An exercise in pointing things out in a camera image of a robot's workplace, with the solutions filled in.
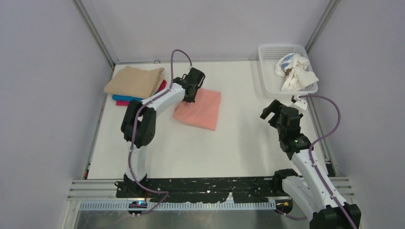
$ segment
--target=beige towel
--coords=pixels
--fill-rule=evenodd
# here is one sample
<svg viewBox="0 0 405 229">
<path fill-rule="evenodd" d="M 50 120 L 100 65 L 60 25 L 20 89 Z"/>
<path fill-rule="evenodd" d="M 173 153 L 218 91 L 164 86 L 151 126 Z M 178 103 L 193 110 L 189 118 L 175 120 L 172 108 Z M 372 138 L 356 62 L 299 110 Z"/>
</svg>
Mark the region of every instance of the beige towel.
<svg viewBox="0 0 405 229">
<path fill-rule="evenodd" d="M 142 70 L 125 67 L 104 88 L 107 94 L 118 94 L 146 99 L 159 89 L 164 79 L 164 68 Z"/>
</svg>

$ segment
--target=stack of folded towels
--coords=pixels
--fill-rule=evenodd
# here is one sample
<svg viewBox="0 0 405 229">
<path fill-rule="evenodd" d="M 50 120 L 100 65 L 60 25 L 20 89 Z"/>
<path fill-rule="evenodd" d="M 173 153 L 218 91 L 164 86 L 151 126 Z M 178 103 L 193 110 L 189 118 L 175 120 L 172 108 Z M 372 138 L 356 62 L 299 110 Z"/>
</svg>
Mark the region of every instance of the stack of folded towels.
<svg viewBox="0 0 405 229">
<path fill-rule="evenodd" d="M 104 88 L 104 92 L 112 94 L 116 105 L 128 106 L 133 99 L 141 101 L 160 92 L 166 87 L 164 68 L 142 70 L 126 66 Z"/>
</svg>

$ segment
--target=red towel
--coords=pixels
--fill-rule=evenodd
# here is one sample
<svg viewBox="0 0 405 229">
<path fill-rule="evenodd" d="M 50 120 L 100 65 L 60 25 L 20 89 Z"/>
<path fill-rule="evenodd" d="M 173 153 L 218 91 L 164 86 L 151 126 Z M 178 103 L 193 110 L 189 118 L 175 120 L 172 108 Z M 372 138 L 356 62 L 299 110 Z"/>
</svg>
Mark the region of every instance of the red towel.
<svg viewBox="0 0 405 229">
<path fill-rule="evenodd" d="M 117 106 L 128 106 L 129 102 L 128 101 L 119 101 L 119 100 L 117 100 L 117 101 L 115 101 L 115 105 L 117 105 Z"/>
<path fill-rule="evenodd" d="M 162 84 L 160 85 L 160 87 L 158 89 L 158 92 L 162 91 L 166 87 L 166 85 L 167 85 L 167 81 L 163 80 Z M 119 100 L 117 100 L 115 102 L 115 105 L 117 105 L 117 106 L 128 106 L 129 102 L 128 101 L 119 101 Z"/>
</svg>

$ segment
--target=plastic basket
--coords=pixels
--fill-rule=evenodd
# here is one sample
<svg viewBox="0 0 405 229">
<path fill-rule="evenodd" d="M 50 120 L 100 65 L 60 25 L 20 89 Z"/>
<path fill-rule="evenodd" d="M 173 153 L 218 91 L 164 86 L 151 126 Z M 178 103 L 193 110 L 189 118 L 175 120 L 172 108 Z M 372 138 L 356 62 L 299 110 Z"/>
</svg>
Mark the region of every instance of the plastic basket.
<svg viewBox="0 0 405 229">
<path fill-rule="evenodd" d="M 285 78 L 278 77 L 274 74 L 275 65 L 278 60 L 289 53 L 298 53 L 301 56 L 308 58 L 307 52 L 301 45 L 295 44 L 264 44 L 259 48 L 260 68 L 262 70 L 262 83 L 266 93 L 272 96 L 292 96 L 311 94 L 318 91 L 318 84 L 313 83 L 301 91 L 282 92 L 281 87 L 284 84 Z M 311 65 L 308 66 L 308 71 L 312 71 Z"/>
</svg>

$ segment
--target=folded towel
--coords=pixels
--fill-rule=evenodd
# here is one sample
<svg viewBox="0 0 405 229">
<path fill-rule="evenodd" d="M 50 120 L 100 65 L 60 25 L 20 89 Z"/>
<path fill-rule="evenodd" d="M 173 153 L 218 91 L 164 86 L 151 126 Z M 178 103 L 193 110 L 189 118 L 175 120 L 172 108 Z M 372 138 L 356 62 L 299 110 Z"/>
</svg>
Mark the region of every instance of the folded towel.
<svg viewBox="0 0 405 229">
<path fill-rule="evenodd" d="M 185 124 L 215 130 L 221 93 L 200 88 L 195 103 L 180 102 L 173 117 Z"/>
<path fill-rule="evenodd" d="M 164 68 L 151 71 L 126 66 L 104 88 L 108 94 L 119 94 L 146 99 L 160 87 L 164 77 Z"/>
<path fill-rule="evenodd" d="M 127 101 L 127 102 L 129 102 L 129 101 L 131 101 L 131 100 L 138 100 L 138 101 L 141 101 L 142 99 L 141 98 L 137 98 L 137 97 L 132 97 L 132 96 L 123 96 L 123 95 L 117 95 L 117 94 L 114 94 L 113 96 L 112 96 L 112 98 L 113 98 L 113 100 L 115 100 L 115 101 Z"/>
<path fill-rule="evenodd" d="M 166 80 L 163 80 L 163 82 L 162 82 L 162 84 L 160 85 L 160 87 L 159 87 L 159 89 L 156 91 L 156 93 L 158 93 L 158 92 L 160 92 L 161 90 L 163 90 L 165 87 L 166 87 L 166 85 L 167 85 L 167 81 Z M 116 100 L 116 101 L 131 101 L 131 100 L 133 100 L 133 99 L 135 99 L 135 100 L 138 100 L 138 101 L 141 101 L 142 99 L 141 98 L 137 98 L 137 97 L 132 97 L 132 96 L 123 96 L 123 95 L 117 95 L 117 94 L 114 94 L 113 96 L 112 96 L 112 98 L 113 98 L 113 100 Z"/>
<path fill-rule="evenodd" d="M 128 101 L 116 101 L 115 105 L 117 105 L 117 106 L 128 106 L 129 102 Z"/>
</svg>

